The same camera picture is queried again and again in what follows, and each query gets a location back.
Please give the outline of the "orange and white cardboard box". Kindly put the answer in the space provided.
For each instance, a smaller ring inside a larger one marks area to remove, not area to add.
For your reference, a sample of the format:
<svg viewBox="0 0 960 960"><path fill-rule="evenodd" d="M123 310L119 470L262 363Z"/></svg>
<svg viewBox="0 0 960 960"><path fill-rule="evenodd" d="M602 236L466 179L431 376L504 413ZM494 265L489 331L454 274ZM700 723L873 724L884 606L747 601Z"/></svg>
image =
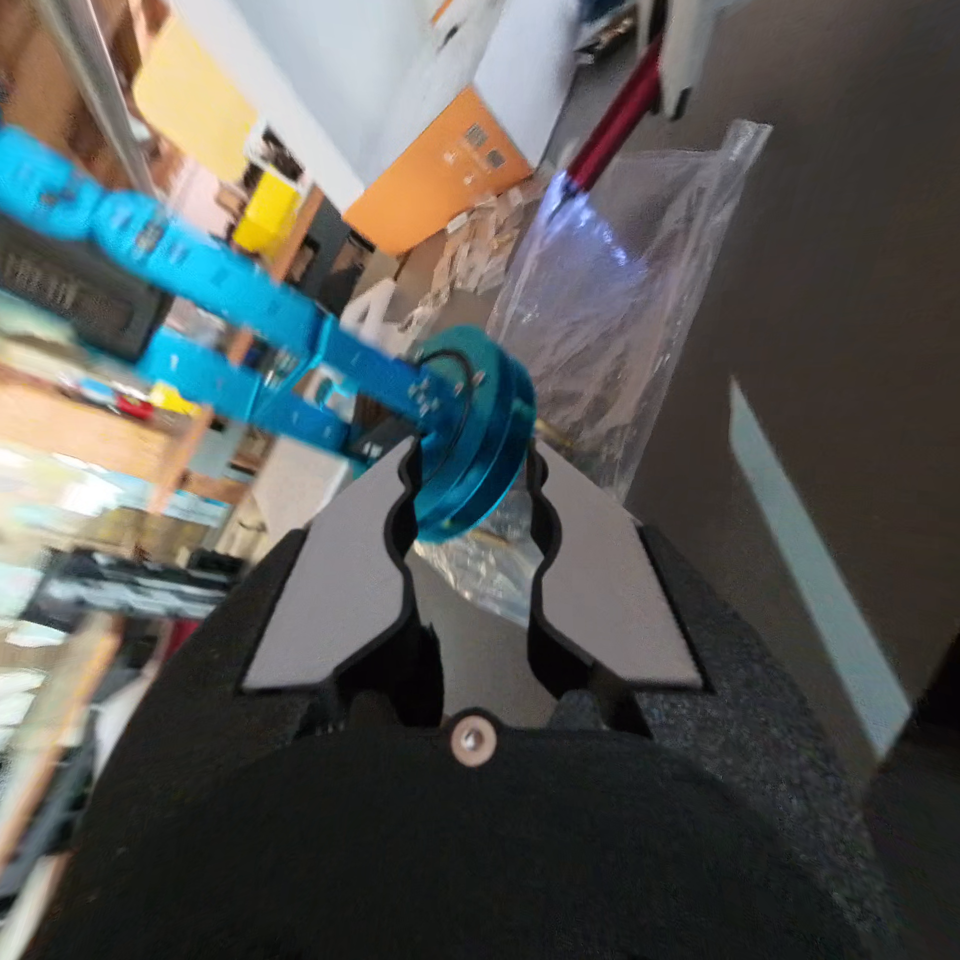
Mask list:
<svg viewBox="0 0 960 960"><path fill-rule="evenodd" d="M584 27L580 2L439 3L342 220L398 256L532 176L586 63Z"/></svg>

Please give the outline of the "silver ventilation duct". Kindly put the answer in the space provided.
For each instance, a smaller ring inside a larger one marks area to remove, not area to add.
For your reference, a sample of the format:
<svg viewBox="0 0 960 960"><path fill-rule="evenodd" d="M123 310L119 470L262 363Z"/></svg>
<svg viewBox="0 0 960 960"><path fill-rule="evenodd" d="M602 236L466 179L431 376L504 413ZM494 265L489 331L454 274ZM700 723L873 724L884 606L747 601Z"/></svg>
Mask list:
<svg viewBox="0 0 960 960"><path fill-rule="evenodd" d="M34 1L32 5L130 182L141 193L157 196L93 4Z"/></svg>

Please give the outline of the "clear plastic bag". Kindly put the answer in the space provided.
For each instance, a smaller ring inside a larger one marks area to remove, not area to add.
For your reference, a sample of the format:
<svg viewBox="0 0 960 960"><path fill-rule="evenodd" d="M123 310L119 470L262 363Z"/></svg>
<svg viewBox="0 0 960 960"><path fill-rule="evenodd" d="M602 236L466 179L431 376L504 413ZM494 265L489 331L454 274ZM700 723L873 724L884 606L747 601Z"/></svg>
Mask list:
<svg viewBox="0 0 960 960"><path fill-rule="evenodd" d="M547 222L529 208L483 328L530 374L547 443L626 504L747 178L773 126L736 119L716 150L619 154Z"/></svg>

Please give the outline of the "grey desk with wooden edge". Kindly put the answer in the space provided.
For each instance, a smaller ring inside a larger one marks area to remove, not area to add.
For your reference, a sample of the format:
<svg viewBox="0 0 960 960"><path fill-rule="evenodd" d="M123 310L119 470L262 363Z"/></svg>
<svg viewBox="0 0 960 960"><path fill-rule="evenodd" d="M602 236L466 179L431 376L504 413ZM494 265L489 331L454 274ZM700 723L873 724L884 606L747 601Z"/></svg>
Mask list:
<svg viewBox="0 0 960 960"><path fill-rule="evenodd" d="M958 634L958 2L750 2L675 124L773 126L629 505L769 644L858 786Z"/></svg>

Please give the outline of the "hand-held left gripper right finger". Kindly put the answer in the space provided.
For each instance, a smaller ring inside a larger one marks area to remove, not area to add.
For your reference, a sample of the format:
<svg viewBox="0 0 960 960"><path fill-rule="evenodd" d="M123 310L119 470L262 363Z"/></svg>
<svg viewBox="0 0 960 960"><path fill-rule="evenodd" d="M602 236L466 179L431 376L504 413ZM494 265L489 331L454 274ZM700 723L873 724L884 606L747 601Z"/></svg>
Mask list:
<svg viewBox="0 0 960 960"><path fill-rule="evenodd" d="M706 690L708 681L628 510L558 452L536 442L527 484L541 562L529 639L633 690Z"/></svg>

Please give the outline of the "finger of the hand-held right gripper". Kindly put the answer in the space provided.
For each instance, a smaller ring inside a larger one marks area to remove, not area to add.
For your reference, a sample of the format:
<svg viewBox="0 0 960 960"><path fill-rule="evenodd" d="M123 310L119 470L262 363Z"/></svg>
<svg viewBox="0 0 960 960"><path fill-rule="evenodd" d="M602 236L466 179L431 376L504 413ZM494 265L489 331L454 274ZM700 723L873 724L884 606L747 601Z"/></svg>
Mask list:
<svg viewBox="0 0 960 960"><path fill-rule="evenodd" d="M651 42L659 42L660 112L679 120L701 78L714 29L731 1L652 1Z"/></svg>

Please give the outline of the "yellow plastic bin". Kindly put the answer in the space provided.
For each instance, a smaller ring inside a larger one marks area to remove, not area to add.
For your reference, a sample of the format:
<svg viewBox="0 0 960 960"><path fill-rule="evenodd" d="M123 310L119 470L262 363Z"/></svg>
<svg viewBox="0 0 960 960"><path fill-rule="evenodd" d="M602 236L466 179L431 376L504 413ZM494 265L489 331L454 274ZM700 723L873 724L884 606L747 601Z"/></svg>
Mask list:
<svg viewBox="0 0 960 960"><path fill-rule="evenodd" d="M301 192L286 179L264 171L232 234L232 242L250 255L273 259L296 222Z"/></svg>

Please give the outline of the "blue toy robot arm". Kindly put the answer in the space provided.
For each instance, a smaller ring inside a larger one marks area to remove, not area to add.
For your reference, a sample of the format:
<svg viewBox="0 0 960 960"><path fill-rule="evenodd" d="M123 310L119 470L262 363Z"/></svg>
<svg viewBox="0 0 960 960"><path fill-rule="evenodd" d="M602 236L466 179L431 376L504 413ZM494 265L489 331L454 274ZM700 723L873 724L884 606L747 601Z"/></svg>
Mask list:
<svg viewBox="0 0 960 960"><path fill-rule="evenodd" d="M441 544L484 522L522 473L537 398L526 367L482 329L441 331L390 355L158 200L111 190L18 126L2 124L2 214L31 234L91 242L124 272L249 329L293 362L283 378L234 366L165 326L135 368L220 416L350 462L365 473L420 442L419 538Z"/></svg>

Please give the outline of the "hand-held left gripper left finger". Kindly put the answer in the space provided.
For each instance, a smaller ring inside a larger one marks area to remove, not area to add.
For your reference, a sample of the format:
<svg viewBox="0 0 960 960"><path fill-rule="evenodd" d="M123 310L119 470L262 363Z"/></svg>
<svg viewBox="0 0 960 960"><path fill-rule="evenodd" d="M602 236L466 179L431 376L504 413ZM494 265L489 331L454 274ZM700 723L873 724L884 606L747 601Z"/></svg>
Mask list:
<svg viewBox="0 0 960 960"><path fill-rule="evenodd" d="M443 693L440 645L406 557L419 533L422 450L400 440L306 527L241 681L247 694L349 683Z"/></svg>

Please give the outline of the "pile of small parts bags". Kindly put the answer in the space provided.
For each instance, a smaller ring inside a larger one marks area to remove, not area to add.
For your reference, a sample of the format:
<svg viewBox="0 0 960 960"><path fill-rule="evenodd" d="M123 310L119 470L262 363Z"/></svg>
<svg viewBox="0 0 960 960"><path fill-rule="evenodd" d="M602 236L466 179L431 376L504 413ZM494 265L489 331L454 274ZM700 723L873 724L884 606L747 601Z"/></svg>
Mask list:
<svg viewBox="0 0 960 960"><path fill-rule="evenodd" d="M414 321L422 325L433 319L455 291L484 294L498 288L527 212L539 205L545 193L546 182L531 176L457 215L447 225L429 289L414 308Z"/></svg>

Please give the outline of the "red electric screwdriver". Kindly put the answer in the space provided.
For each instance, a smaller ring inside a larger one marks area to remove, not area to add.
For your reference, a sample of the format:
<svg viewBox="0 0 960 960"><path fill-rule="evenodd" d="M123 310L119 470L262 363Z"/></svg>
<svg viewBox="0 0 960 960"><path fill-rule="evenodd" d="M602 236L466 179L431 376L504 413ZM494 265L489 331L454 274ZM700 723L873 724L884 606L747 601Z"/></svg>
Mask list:
<svg viewBox="0 0 960 960"><path fill-rule="evenodd" d="M660 58L664 36L662 30L649 43L630 77L566 166L560 179L557 202L550 210L547 222L551 222L569 202L593 190L642 119L660 103Z"/></svg>

